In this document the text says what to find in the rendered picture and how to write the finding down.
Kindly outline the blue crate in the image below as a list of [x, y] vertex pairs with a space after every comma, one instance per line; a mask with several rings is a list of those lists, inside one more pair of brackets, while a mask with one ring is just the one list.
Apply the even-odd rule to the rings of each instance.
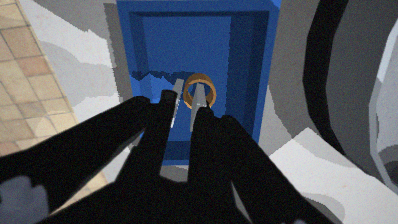
[[189, 165], [188, 77], [210, 77], [214, 116], [259, 143], [281, 0], [116, 0], [133, 97], [159, 103], [184, 80], [162, 166]]

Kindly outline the bronze bushing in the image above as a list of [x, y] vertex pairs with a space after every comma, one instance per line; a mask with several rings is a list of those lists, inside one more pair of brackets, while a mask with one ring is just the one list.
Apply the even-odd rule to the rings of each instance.
[[209, 105], [211, 107], [216, 100], [216, 90], [215, 90], [215, 87], [214, 87], [213, 82], [210, 79], [210, 77], [208, 77], [207, 75], [202, 74], [202, 73], [196, 73], [196, 74], [191, 75], [190, 77], [188, 77], [187, 81], [185, 82], [185, 87], [184, 87], [184, 92], [183, 92], [183, 99], [184, 99], [185, 104], [189, 108], [192, 108], [193, 97], [189, 94], [188, 88], [193, 83], [197, 83], [197, 82], [206, 83], [207, 85], [209, 85], [211, 87], [209, 94], [207, 96], [205, 96], [206, 100], [209, 102]]

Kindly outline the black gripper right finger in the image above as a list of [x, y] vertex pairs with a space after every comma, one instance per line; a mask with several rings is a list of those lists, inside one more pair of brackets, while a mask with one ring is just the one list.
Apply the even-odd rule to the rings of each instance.
[[187, 181], [196, 181], [195, 224], [245, 224], [232, 183], [252, 224], [334, 224], [298, 192], [233, 116], [214, 116], [199, 83], [190, 132]]

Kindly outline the grey metal bushing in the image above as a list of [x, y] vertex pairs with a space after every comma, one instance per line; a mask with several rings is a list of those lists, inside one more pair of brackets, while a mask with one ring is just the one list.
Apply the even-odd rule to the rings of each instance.
[[391, 171], [390, 178], [398, 184], [398, 165]]

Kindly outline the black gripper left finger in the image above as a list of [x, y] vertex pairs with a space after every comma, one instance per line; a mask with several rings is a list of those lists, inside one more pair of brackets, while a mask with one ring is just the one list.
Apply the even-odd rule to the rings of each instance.
[[159, 103], [132, 97], [1, 156], [0, 224], [36, 224], [48, 217], [143, 132], [87, 224], [146, 224], [183, 83], [177, 78], [172, 90], [162, 90]]

